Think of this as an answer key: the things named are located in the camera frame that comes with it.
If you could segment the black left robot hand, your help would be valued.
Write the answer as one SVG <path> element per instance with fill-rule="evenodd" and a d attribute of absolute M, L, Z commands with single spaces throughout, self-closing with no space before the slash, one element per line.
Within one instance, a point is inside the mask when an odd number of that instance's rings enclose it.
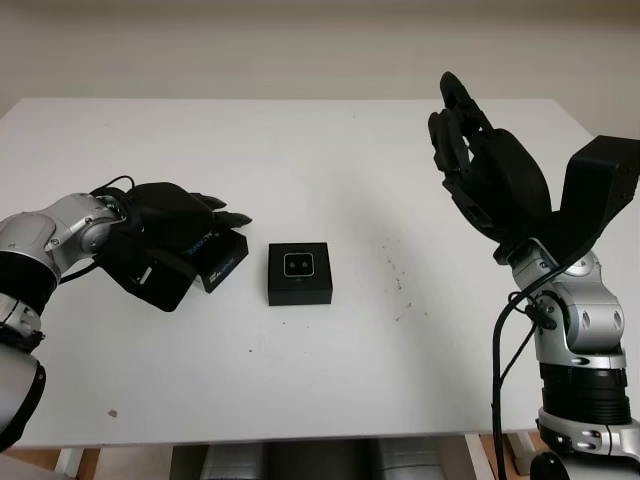
<path fill-rule="evenodd" d="M 242 228 L 252 218 L 226 210 L 227 203 L 188 192 L 169 182 L 144 183 L 127 192 L 128 205 L 139 216 L 144 239 L 176 254 L 190 250 L 208 234 Z"/>

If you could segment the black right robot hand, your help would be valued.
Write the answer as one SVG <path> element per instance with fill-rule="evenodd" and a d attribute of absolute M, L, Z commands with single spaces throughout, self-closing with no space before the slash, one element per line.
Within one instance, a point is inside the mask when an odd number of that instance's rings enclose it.
<path fill-rule="evenodd" d="M 440 80 L 445 108 L 428 119 L 443 186 L 481 234 L 510 251 L 551 214 L 549 189 L 536 161 L 509 131 L 492 126 L 451 72 Z"/>

